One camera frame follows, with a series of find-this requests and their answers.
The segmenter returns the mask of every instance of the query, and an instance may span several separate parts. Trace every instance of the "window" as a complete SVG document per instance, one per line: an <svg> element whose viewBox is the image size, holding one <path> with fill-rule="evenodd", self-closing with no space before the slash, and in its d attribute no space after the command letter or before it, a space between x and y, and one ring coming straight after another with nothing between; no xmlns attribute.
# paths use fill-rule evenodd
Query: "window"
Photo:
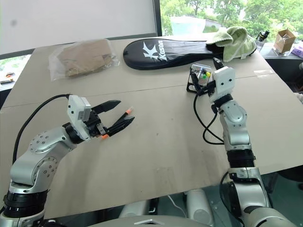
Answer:
<svg viewBox="0 0 303 227"><path fill-rule="evenodd" d="M269 30L268 41L288 28L303 39L302 0L160 0L162 35L216 32L221 26L243 26L257 37Z"/></svg>
<svg viewBox="0 0 303 227"><path fill-rule="evenodd" d="M30 58L30 54L6 58L0 60L0 81L12 80L17 81L21 72L23 71L27 61ZM0 85L0 92L6 89L12 89L11 83L5 83Z"/></svg>

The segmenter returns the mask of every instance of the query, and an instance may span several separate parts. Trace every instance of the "table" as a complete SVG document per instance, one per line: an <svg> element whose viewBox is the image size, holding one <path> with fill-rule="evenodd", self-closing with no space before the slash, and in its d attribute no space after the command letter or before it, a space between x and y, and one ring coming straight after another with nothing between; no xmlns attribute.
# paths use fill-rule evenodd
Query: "table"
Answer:
<svg viewBox="0 0 303 227"><path fill-rule="evenodd" d="M0 196L9 184L16 134L31 112L60 93L85 96L92 106L119 99L114 110L101 114L109 126L134 106L133 123L105 140L80 144L60 163L46 202L45 218L104 209L134 201L218 184L228 168L223 146L202 140L193 111L194 95L186 92L189 65L139 71L122 60L132 40L112 41L120 66L98 74L50 81L48 55L57 48L34 51L0 113ZM201 61L212 65L211 60ZM228 66L236 70L233 97L248 113L247 126L262 174L303 164L300 152L303 107L291 90L256 52ZM42 109L24 131L21 155L39 132L68 122L67 102L60 99ZM205 122L213 113L207 96L198 99ZM222 134L217 120L212 126Z"/></svg>
<svg viewBox="0 0 303 227"><path fill-rule="evenodd" d="M293 47L291 49L291 51L287 52L287 56L278 56L274 50L273 50L273 46L275 43L264 43L263 48L261 49L261 55L265 58L265 59L287 59L287 60L302 60L302 58L300 58L299 56L291 53L291 51L293 50Z"/></svg>

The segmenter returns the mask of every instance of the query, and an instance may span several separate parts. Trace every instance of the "orange fingertip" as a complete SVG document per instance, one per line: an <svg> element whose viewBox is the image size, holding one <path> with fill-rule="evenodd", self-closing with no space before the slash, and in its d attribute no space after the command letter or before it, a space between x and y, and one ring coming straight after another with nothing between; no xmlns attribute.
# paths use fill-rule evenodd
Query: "orange fingertip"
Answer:
<svg viewBox="0 0 303 227"><path fill-rule="evenodd" d="M133 109L134 109L133 107L129 108L128 110L126 110L126 113L130 114L133 111Z"/></svg>
<svg viewBox="0 0 303 227"><path fill-rule="evenodd" d="M109 137L109 135L107 135L107 134L101 136L101 138L102 138L103 140L107 139L108 137Z"/></svg>

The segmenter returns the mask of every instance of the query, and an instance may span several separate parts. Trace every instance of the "cardboard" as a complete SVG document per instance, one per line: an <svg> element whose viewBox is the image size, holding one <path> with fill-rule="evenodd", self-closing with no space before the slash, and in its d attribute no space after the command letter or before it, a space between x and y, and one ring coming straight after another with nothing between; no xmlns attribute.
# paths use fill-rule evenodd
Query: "cardboard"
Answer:
<svg viewBox="0 0 303 227"><path fill-rule="evenodd" d="M274 47L280 53L289 51L292 48L295 38L296 38L295 35L288 29L279 31L278 34L276 35L276 41Z"/></svg>

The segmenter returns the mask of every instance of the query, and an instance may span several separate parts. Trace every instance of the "black cable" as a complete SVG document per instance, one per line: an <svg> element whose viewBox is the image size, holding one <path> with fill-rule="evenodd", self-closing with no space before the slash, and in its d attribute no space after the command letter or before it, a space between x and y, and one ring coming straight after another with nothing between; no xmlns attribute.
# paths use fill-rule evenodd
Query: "black cable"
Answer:
<svg viewBox="0 0 303 227"><path fill-rule="evenodd" d="M14 146L14 153L13 153L13 164L15 163L16 159L17 159L17 151L18 151L18 146L19 146L19 142L20 142L20 138L21 135L24 131L24 129L26 128L26 126L28 125L28 123L33 119L33 117L36 115L36 113L46 104L48 104L49 102L53 101L54 99L60 98L60 97L66 97L69 98L70 94L64 94L64 95L57 95L54 97L51 97L49 99L47 99L45 102L43 102L41 105L39 105L35 111L30 115L30 117L26 120L26 122L24 122L24 124L22 125L21 129L18 132L17 138L16 138L16 142L15 142L15 146Z"/></svg>
<svg viewBox="0 0 303 227"><path fill-rule="evenodd" d="M221 139L220 137L218 137L217 135L215 135L212 131L210 131L208 129L208 127L206 127L206 125L201 121L198 113L197 113L197 110L196 110L196 102L197 102L197 98L198 98L198 94L196 94L195 96L195 99L194 99L194 112L195 112L195 115L197 117L197 119L199 120L199 122L201 123L201 125L205 128L206 131L208 131L210 134L212 134L214 137L216 137L219 141L223 142L223 139Z"/></svg>
<svg viewBox="0 0 303 227"><path fill-rule="evenodd" d="M202 137L203 137L203 139L204 139L204 141L205 141L206 143L209 143L209 144L212 144L212 145L224 145L224 143L214 143L214 142L210 142L210 141L207 140L206 137L205 137L205 134L206 134L207 130L208 130L209 127L213 124L213 122L216 120L217 116L218 116L218 113L215 113L215 114L214 114L214 118L210 121L210 123L209 123L209 124L207 125L207 127L204 129L204 132L203 132Z"/></svg>
<svg viewBox="0 0 303 227"><path fill-rule="evenodd" d="M1 209L0 209L0 214L5 210L5 207L3 206Z"/></svg>
<svg viewBox="0 0 303 227"><path fill-rule="evenodd" d="M236 217L236 216L232 213L232 211L231 211L230 209L228 209L228 207L227 207L227 205L226 205L226 203L225 203L225 199L224 199L223 192L222 192L222 185L223 185L223 181L224 181L224 179L226 178L227 174L228 174L228 172L226 172L226 173L223 175L223 177L221 178L220 184L219 184L220 198L221 198L221 201L222 201L223 205L224 205L225 208L228 210L228 212L230 212L230 214L233 215L235 219L237 219L239 222L241 222L241 223L244 225L243 221L242 221L240 218Z"/></svg>

